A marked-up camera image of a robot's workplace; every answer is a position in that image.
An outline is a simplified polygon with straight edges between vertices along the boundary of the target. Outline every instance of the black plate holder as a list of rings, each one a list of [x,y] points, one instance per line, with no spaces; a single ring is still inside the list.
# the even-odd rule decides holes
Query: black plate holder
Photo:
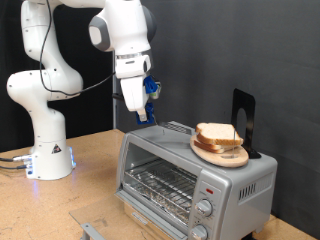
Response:
[[[242,108],[247,116],[246,136],[242,146],[248,152],[250,159],[261,158],[261,155],[252,148],[255,107],[256,100],[252,95],[245,93],[237,88],[234,89],[231,124],[237,129],[238,112]]]

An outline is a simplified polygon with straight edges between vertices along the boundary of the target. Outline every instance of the control knob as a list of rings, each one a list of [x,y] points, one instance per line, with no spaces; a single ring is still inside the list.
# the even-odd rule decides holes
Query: control knob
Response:
[[[198,225],[191,229],[191,240],[206,240],[207,237],[208,233],[204,226]]]
[[[194,207],[203,217],[209,217],[212,213],[212,206],[208,200],[201,200]]]

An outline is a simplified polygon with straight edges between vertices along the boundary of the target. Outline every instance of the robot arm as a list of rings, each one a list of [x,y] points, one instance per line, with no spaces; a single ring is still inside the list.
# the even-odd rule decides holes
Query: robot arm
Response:
[[[70,7],[97,7],[103,10],[89,26],[94,46],[102,51],[115,51],[116,74],[129,111],[137,111],[141,121],[147,121],[145,105],[149,95],[144,79],[151,69],[150,45],[155,28],[151,13],[139,0],[27,0],[21,8],[21,25],[27,55],[40,60],[43,42],[48,31],[50,14],[61,4]],[[82,90],[80,74],[62,58],[51,25],[43,51],[42,77],[45,86],[68,94]],[[34,147],[27,156],[27,177],[53,180],[67,176],[73,168],[73,156],[66,145],[65,119],[48,108],[48,101],[69,99],[58,92],[47,91],[41,82],[40,71],[12,74],[7,82],[10,97],[30,114],[34,129]]]
[[[141,122],[148,120],[145,105],[149,94],[144,79],[152,67],[149,42],[155,32],[155,18],[139,0],[106,0],[89,24],[92,44],[101,51],[115,52],[116,76],[121,79],[127,108],[136,111]]]

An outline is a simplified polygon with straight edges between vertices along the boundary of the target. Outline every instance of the toast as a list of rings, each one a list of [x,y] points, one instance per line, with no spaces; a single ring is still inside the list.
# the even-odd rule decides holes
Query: toast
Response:
[[[199,123],[196,132],[199,133],[197,139],[204,144],[240,146],[243,143],[237,132],[234,139],[234,127],[231,124]]]
[[[219,149],[212,149],[210,147],[210,144],[201,143],[197,139],[194,140],[194,145],[198,148],[201,148],[203,150],[206,150],[206,151],[212,152],[212,153],[224,153],[225,151],[229,151],[229,150],[233,149],[233,146],[223,146],[223,145],[214,145],[214,146],[219,146],[220,148]]]

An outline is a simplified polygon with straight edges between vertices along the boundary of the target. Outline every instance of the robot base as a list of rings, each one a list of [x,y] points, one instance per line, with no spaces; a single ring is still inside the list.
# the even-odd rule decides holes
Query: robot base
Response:
[[[30,153],[32,169],[26,169],[29,179],[60,179],[68,176],[76,165],[72,148],[66,145],[66,139],[52,143],[37,142]]]

